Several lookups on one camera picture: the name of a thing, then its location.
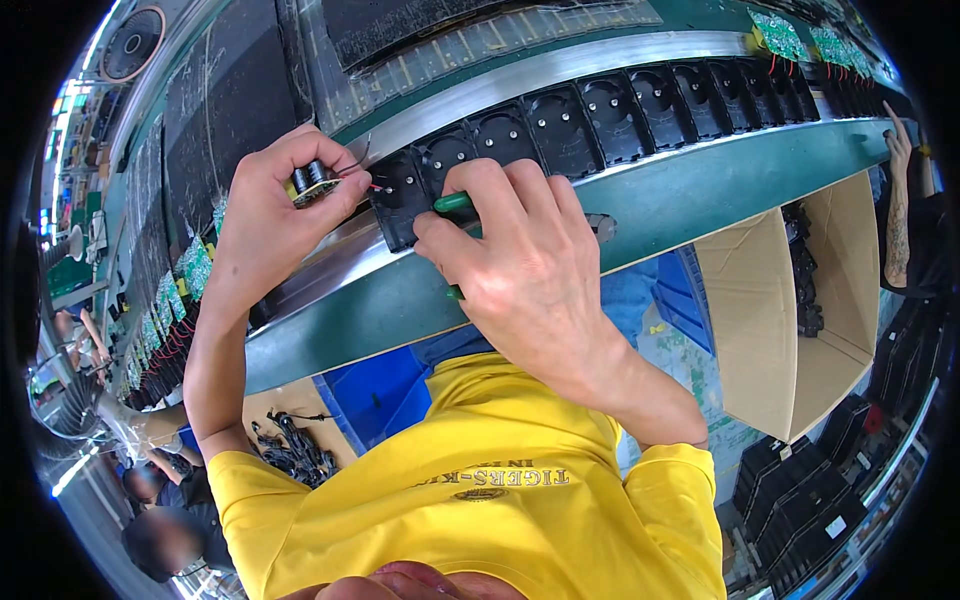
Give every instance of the hand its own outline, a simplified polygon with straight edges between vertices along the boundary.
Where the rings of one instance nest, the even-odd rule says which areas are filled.
[[[431,260],[488,341],[510,362],[567,399],[613,414],[598,378],[633,349],[600,308],[600,251],[576,193],[536,162],[501,169],[489,158],[453,167],[444,195],[467,191],[483,239],[427,212],[417,254]]]
[[[204,293],[218,319],[235,324],[293,273],[364,197],[371,176],[356,170],[313,206],[297,210],[283,188],[295,167],[314,159],[334,170],[356,158],[313,125],[301,125],[267,149],[244,156],[230,185],[227,213]]]
[[[887,148],[890,149],[890,174],[894,179],[900,178],[900,182],[906,183],[906,168],[910,163],[910,153],[913,152],[913,144],[910,143],[910,136],[906,132],[906,127],[897,116],[887,101],[883,101],[883,107],[894,122],[896,132],[887,130],[883,132],[884,141],[887,142]]]

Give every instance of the capacitor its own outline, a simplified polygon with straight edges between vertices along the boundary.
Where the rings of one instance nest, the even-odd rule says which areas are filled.
[[[291,179],[294,182],[294,189],[297,190],[298,195],[305,192],[311,185],[310,174],[303,168],[294,169],[294,174]]]
[[[311,184],[317,184],[321,181],[326,181],[326,175],[324,174],[324,166],[320,163],[319,160],[314,160],[310,164],[306,165],[307,170],[310,172],[310,179],[312,179]]]

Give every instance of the green screwdriver handle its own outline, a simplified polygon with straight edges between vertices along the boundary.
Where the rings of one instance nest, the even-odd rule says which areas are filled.
[[[467,192],[456,192],[449,196],[443,196],[433,203],[433,209],[437,212],[450,212],[458,208],[467,208],[473,206],[473,200]]]
[[[457,192],[449,196],[443,196],[433,203],[433,209],[437,212],[451,212],[458,208],[467,208],[473,206],[473,200],[467,192]],[[459,285],[451,285],[446,288],[446,296],[451,300],[465,300],[464,293]]]

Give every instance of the tattooed arm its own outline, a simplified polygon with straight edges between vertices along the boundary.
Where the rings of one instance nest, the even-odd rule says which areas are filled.
[[[906,287],[906,263],[910,260],[910,241],[907,239],[906,178],[893,178],[890,190],[890,214],[887,216],[887,262],[883,274],[893,287]]]
[[[907,193],[906,168],[910,162],[913,146],[910,136],[900,118],[886,102],[887,109],[894,122],[896,133],[883,132],[887,148],[890,150],[890,213],[887,216],[887,260],[883,265],[883,274],[893,287],[906,287],[906,264],[910,260],[910,240],[907,237]]]

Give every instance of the screwdriver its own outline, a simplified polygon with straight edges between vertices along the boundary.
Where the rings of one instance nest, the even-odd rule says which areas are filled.
[[[455,192],[449,196],[438,198],[433,203],[433,209],[443,214],[459,208],[473,207],[473,200],[467,192]],[[608,214],[598,212],[588,212],[587,223],[593,230],[593,235],[597,238],[597,243],[603,244],[610,241],[616,235],[616,219]],[[452,300],[465,300],[463,291],[459,285],[451,285],[446,289],[446,296]]]

